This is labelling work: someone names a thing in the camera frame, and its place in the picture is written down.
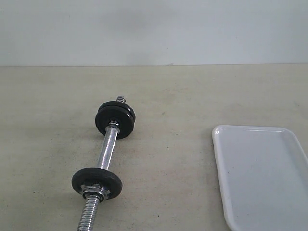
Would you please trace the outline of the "white rectangular plastic tray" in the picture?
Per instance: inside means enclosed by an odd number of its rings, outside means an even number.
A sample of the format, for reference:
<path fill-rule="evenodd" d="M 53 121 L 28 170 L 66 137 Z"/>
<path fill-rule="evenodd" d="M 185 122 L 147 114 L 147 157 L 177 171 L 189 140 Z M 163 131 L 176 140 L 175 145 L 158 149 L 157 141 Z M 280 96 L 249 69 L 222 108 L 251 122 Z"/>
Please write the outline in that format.
<path fill-rule="evenodd" d="M 212 139 L 231 230 L 307 230 L 308 159 L 292 131 L 219 125 Z"/>

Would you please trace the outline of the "chrome threaded dumbbell bar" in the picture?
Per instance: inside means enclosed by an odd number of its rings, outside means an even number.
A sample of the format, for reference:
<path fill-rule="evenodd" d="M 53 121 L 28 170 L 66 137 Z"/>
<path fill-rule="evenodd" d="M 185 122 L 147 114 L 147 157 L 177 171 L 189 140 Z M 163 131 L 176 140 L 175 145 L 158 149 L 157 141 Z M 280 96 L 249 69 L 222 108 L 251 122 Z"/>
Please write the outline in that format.
<path fill-rule="evenodd" d="M 126 99 L 124 96 L 118 96 L 115 101 L 126 103 Z M 113 155 L 115 143 L 118 140 L 117 139 L 118 133 L 119 130 L 116 126 L 111 125 L 107 127 L 106 135 L 104 135 L 101 153 L 99 155 L 98 163 L 95 168 L 105 169 L 109 171 L 109 166 Z M 86 202 L 83 207 L 81 217 L 77 226 L 78 231 L 93 230 L 98 206 L 100 203 L 100 201 L 94 196 L 90 196 L 85 200 Z"/>

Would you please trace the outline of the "black weight plate far end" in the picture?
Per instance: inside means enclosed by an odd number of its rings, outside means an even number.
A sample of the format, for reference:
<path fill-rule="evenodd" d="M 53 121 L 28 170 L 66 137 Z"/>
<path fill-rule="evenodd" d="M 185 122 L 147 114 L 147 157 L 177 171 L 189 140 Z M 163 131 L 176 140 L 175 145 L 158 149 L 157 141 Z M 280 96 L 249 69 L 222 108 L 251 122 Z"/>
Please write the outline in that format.
<path fill-rule="evenodd" d="M 132 133 L 135 121 L 125 109 L 108 106 L 97 112 L 95 124 L 98 131 L 103 135 L 106 135 L 108 126 L 116 126 L 119 130 L 117 139 L 123 139 Z"/>

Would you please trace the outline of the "chrome spinlock collar nut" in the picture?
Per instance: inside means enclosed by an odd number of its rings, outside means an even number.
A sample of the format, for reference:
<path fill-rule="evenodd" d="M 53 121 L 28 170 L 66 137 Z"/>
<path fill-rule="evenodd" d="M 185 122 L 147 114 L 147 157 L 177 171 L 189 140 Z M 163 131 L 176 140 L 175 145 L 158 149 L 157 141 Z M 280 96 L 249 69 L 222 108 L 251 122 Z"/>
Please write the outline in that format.
<path fill-rule="evenodd" d="M 104 186 L 99 184 L 93 185 L 81 185 L 81 195 L 84 199 L 87 199 L 90 196 L 96 197 L 100 202 L 108 199 L 109 194 L 111 193 L 110 190 Z"/>

